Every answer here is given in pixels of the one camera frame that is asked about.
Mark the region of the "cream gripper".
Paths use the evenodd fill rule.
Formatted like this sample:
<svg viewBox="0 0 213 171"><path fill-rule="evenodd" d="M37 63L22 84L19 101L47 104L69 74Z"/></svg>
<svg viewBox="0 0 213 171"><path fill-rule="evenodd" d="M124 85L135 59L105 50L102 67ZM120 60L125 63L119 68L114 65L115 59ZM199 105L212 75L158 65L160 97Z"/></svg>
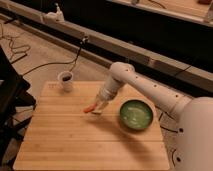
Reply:
<svg viewBox="0 0 213 171"><path fill-rule="evenodd" d="M107 105L109 104L109 102L107 100L104 100L103 98L96 96L95 102L97 104L95 110L104 110Z"/></svg>

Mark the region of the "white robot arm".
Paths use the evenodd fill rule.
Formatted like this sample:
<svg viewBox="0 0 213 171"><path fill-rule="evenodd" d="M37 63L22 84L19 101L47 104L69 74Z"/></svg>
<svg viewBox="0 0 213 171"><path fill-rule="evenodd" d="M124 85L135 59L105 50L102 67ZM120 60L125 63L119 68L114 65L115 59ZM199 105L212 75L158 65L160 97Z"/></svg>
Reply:
<svg viewBox="0 0 213 171"><path fill-rule="evenodd" d="M213 97L191 98L140 76L131 64L115 62L97 98L111 101L125 84L178 122L175 171L213 171Z"/></svg>

